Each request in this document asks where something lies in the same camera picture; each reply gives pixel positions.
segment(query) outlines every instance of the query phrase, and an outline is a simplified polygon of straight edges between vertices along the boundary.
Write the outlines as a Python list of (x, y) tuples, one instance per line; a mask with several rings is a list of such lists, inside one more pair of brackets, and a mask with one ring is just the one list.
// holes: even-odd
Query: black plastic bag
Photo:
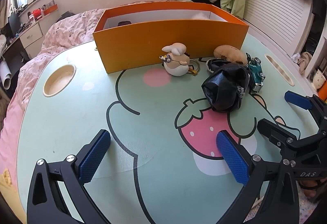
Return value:
[(240, 108), (248, 84), (246, 68), (228, 63), (220, 66), (201, 87), (213, 111), (231, 112)]

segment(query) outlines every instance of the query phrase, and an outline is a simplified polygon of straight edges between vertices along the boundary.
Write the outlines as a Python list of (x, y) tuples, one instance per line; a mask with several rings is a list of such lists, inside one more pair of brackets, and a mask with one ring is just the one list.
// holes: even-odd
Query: bed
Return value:
[[(17, 89), (9, 103), (0, 135), (0, 172), (8, 169), (13, 188), (16, 190), (17, 145), (22, 119), (33, 88), (52, 58), (66, 49), (93, 40), (92, 33), (103, 12), (104, 9), (86, 11), (55, 23), (45, 35), (40, 53), (20, 70)], [(307, 201), (301, 190), (299, 198), (300, 223), (304, 223), (315, 205)], [(259, 205), (254, 208), (248, 218), (255, 215), (258, 207)]]

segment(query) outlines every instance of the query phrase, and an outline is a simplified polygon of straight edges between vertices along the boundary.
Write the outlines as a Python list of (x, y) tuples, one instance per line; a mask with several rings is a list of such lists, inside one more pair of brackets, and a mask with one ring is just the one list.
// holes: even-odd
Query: beige curtain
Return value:
[(0, 28), (3, 28), (8, 23), (10, 16), (11, 0), (1, 0), (0, 2)]

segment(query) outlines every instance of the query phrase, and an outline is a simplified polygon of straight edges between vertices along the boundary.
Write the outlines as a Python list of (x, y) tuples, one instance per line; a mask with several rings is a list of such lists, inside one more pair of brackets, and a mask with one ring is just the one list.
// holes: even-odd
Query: blue gripper pad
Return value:
[(312, 108), (312, 104), (308, 98), (296, 94), (292, 91), (287, 91), (284, 98), (287, 102), (292, 103), (302, 109), (310, 110)]
[(110, 134), (104, 130), (78, 167), (80, 184), (89, 183), (110, 146)]
[(217, 134), (216, 144), (235, 180), (246, 185), (249, 180), (249, 167), (224, 132)]

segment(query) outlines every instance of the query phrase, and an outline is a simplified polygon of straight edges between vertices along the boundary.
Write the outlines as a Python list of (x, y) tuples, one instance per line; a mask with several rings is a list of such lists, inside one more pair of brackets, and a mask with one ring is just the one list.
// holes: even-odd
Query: light green tabletop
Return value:
[[(111, 223), (213, 224), (242, 187), (215, 145), (217, 132), (227, 129), (250, 154), (279, 162), (278, 148), (255, 130), (258, 120), (284, 122), (301, 138), (318, 130), (308, 111), (283, 98), (287, 90), (305, 95), (299, 83), (287, 71), (295, 82), (290, 86), (264, 55), (278, 59), (250, 35), (242, 51), (261, 59), (266, 79), (259, 96), (247, 92), (241, 108), (231, 114), (209, 110), (203, 99), (201, 84), (209, 75), (201, 62), (205, 58), (197, 76), (173, 77), (161, 64), (106, 74), (94, 48), (92, 41), (59, 54), (32, 93), (17, 153), (18, 191), (25, 210), (36, 161), (77, 154), (106, 129), (111, 146), (85, 187)], [(76, 66), (72, 81), (54, 97), (45, 97), (47, 78), (65, 64)], [(59, 186), (72, 216), (81, 220), (64, 184)]]

